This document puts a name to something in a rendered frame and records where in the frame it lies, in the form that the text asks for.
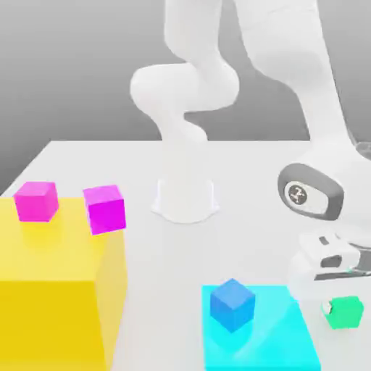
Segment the small magenta cube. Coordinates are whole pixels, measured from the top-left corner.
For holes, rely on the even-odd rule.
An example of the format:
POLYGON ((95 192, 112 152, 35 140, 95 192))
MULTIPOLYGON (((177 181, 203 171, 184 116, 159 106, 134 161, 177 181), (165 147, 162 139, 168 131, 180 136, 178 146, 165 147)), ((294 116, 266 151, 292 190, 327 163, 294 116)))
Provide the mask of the small magenta cube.
POLYGON ((117 185, 83 190, 92 235, 126 228, 125 201, 117 185))

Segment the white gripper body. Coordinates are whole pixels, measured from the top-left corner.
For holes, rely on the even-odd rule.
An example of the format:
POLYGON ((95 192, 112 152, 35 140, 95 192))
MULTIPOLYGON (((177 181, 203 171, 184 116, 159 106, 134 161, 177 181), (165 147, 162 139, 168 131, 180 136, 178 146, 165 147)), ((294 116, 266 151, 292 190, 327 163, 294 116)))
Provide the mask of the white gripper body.
POLYGON ((321 270, 300 251, 291 260, 288 288, 299 301, 364 295, 371 290, 371 271, 321 270))

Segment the large yellow box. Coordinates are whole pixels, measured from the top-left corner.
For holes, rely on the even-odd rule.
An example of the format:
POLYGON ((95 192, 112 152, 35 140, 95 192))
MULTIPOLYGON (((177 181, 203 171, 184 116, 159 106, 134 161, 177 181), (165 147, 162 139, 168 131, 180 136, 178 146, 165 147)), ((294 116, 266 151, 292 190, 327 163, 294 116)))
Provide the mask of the large yellow box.
POLYGON ((82 199, 38 223, 0 198, 0 371, 110 371, 127 287, 123 231, 92 235, 82 199))

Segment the small green cube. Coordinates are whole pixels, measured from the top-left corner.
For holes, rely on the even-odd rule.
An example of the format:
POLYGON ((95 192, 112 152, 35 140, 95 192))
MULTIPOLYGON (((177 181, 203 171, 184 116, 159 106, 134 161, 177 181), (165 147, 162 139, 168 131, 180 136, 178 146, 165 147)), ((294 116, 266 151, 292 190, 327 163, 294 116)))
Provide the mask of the small green cube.
POLYGON ((331 313, 324 316, 333 330, 359 327, 364 311, 364 304, 358 296, 332 298, 331 303, 331 313))

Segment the large cyan box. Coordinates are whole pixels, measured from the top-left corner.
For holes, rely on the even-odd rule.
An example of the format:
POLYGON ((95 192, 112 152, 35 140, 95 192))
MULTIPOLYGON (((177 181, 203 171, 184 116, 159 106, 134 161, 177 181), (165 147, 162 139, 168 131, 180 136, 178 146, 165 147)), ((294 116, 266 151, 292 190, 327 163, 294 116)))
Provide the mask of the large cyan box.
POLYGON ((205 371, 322 371, 298 302, 284 285, 250 285, 254 318, 234 333, 210 316, 216 287, 201 289, 205 371))

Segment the small blue cube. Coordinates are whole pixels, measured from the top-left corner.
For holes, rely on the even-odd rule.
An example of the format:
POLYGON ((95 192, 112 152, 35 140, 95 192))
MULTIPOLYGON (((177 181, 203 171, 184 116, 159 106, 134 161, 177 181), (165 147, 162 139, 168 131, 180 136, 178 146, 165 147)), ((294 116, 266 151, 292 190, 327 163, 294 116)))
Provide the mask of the small blue cube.
POLYGON ((236 279, 217 286, 210 295, 210 315, 230 333, 254 318, 256 295, 236 279))

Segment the small pink cube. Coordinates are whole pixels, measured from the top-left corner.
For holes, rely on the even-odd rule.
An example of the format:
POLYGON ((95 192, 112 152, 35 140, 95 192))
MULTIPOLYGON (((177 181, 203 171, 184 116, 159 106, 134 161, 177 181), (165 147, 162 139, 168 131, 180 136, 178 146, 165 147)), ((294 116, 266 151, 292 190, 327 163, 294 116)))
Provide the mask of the small pink cube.
POLYGON ((26 182, 13 198, 21 222, 50 222, 59 208, 54 182, 26 182))

